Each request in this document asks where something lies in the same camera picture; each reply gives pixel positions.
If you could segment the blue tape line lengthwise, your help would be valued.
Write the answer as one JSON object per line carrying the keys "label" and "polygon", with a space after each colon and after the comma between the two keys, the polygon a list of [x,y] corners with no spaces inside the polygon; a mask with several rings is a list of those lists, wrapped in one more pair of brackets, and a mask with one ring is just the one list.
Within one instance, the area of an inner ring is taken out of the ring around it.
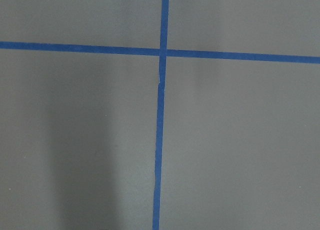
{"label": "blue tape line lengthwise", "polygon": [[157,116],[156,116],[156,137],[154,156],[154,191],[153,191],[153,212],[152,229],[160,228],[161,210],[161,183],[162,183],[162,156],[163,156],[163,131],[164,131],[164,110],[165,110],[165,88],[166,88],[166,64],[167,64],[167,43],[168,43],[168,20],[170,0],[161,0],[161,23],[159,40],[159,62],[158,62],[158,86],[157,86]]}

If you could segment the blue tape line crosswise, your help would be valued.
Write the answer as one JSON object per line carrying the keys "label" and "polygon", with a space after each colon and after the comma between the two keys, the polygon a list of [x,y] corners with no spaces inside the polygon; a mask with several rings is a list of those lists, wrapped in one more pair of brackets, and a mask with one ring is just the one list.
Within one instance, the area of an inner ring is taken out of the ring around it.
{"label": "blue tape line crosswise", "polygon": [[318,56],[1,41],[1,49],[319,64]]}

